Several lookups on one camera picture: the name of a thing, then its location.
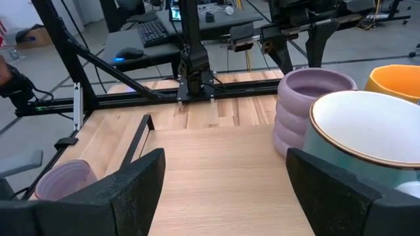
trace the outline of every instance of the white wall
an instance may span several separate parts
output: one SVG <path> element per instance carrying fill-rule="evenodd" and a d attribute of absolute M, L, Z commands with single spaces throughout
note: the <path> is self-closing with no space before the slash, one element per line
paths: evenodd
<path fill-rule="evenodd" d="M 69 8 L 78 28 L 83 31 L 83 24 L 73 0 L 64 0 Z M 62 17 L 64 24 L 73 35 L 77 33 L 63 4 L 60 0 L 52 0 L 57 13 Z M 42 24 L 35 8 L 30 0 L 0 0 L 0 19 L 6 28 L 30 28 L 34 24 Z"/>
<path fill-rule="evenodd" d="M 83 24 L 81 22 L 80 19 L 80 15 L 77 12 L 76 6 L 74 5 L 73 0 L 64 0 L 64 2 L 66 3 L 68 10 L 70 11 L 70 13 L 72 14 L 74 21 L 77 24 L 77 27 L 80 29 L 80 31 L 84 30 Z M 66 12 L 66 9 L 64 8 L 63 4 L 61 3 L 60 0 L 52 0 L 52 3 L 58 13 L 59 16 L 61 16 L 61 18 L 64 21 L 64 24 L 66 25 L 67 30 L 72 34 L 75 35 L 77 34 L 77 30 L 74 27 L 72 20 L 70 19 L 68 13 Z"/>
<path fill-rule="evenodd" d="M 99 0 L 73 0 L 83 25 L 97 22 L 104 18 Z"/>
<path fill-rule="evenodd" d="M 29 0 L 0 0 L 0 19 L 6 28 L 28 28 L 42 24 Z"/>

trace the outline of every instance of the gold rim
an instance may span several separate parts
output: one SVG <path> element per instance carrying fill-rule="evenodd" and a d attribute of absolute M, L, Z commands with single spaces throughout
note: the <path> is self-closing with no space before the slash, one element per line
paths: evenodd
<path fill-rule="evenodd" d="M 329 144 L 331 144 L 332 146 L 334 146 L 335 148 L 357 158 L 363 161 L 367 161 L 369 163 L 375 164 L 375 165 L 381 165 L 384 167 L 390 167 L 390 168 L 410 168 L 410 169 L 420 169 L 420 163 L 407 163 L 407 162 L 403 162 L 403 161 L 390 161 L 390 160 L 386 160 L 386 159 L 382 159 L 379 157 L 375 157 L 372 155 L 368 155 L 365 153 L 362 153 L 360 151 L 356 151 L 352 148 L 346 147 L 345 145 L 343 145 L 342 143 L 334 140 L 334 138 L 332 138 L 330 135 L 328 135 L 319 125 L 318 123 L 315 121 L 315 117 L 314 117 L 314 105 L 315 103 L 323 98 L 324 96 L 327 96 L 328 94 L 324 94 L 322 96 L 320 96 L 319 98 L 315 99 L 315 101 L 312 103 L 312 105 L 310 106 L 309 109 L 309 120 L 310 120 L 310 124 L 312 125 L 312 127 L 314 127 L 314 130 L 325 140 L 327 141 Z"/>

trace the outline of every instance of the white bowl with gold rim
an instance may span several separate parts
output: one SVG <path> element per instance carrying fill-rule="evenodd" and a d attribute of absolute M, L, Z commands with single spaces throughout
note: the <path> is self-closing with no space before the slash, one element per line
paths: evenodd
<path fill-rule="evenodd" d="M 420 106 L 367 91 L 333 92 L 310 107 L 304 151 L 397 187 L 420 169 Z"/>

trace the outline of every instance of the wooden tabletop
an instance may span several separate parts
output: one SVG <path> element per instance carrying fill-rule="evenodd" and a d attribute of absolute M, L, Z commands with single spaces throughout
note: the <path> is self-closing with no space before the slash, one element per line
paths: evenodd
<path fill-rule="evenodd" d="M 218 76 L 224 83 L 281 77 L 280 71 Z M 131 91 L 125 85 L 110 90 Z M 98 110 L 56 165 L 84 159 L 99 179 L 115 172 L 143 115 L 150 114 L 156 130 L 136 156 L 164 148 L 167 162 L 150 235 L 313 235 L 284 158 L 272 145 L 276 100 L 269 95 Z"/>
<path fill-rule="evenodd" d="M 314 235 L 272 125 L 152 131 L 165 180 L 149 235 Z"/>

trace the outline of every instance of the pink ceramic cup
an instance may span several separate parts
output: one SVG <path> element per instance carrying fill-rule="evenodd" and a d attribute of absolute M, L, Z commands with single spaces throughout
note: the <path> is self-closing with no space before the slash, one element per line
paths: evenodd
<path fill-rule="evenodd" d="M 96 176 L 86 161 L 67 161 L 52 168 L 39 180 L 35 196 L 39 200 L 57 201 L 96 181 Z"/>

